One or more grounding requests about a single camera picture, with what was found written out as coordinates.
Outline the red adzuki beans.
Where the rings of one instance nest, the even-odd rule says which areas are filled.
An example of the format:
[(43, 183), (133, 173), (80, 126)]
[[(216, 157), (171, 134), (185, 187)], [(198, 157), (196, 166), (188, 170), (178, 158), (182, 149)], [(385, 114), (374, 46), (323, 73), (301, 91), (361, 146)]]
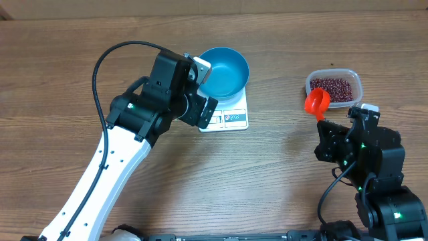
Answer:
[(343, 78), (315, 78), (310, 81), (310, 89), (322, 88), (330, 95), (331, 102), (348, 102), (353, 100), (352, 87)]

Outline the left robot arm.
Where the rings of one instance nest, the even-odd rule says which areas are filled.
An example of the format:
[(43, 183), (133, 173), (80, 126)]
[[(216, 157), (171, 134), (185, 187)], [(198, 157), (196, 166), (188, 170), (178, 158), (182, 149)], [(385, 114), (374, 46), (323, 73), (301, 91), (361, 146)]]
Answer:
[(218, 101), (199, 95), (211, 64), (203, 58), (162, 50), (150, 76), (132, 83), (101, 116), (96, 152), (59, 214), (38, 236), (23, 240), (103, 240), (102, 230), (135, 169), (158, 138), (179, 119), (207, 128)]

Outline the red scoop with blue handle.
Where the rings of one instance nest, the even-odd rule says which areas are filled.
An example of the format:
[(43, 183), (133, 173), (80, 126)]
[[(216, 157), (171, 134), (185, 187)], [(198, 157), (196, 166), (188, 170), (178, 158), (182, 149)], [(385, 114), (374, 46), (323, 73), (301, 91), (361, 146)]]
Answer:
[(323, 121), (324, 113), (330, 105), (330, 95), (322, 88), (313, 89), (307, 95), (304, 103), (304, 110), (316, 117), (317, 121)]

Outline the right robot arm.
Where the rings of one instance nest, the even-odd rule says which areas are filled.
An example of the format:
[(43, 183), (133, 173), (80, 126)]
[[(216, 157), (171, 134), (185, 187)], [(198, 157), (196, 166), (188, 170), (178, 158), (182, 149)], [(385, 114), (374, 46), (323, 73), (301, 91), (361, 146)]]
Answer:
[(317, 123), (318, 160), (336, 163), (335, 182), (349, 180), (358, 216), (371, 238), (427, 239), (427, 214), (422, 201), (405, 185), (405, 148), (399, 132), (379, 126), (380, 113), (353, 106), (351, 127), (329, 120)]

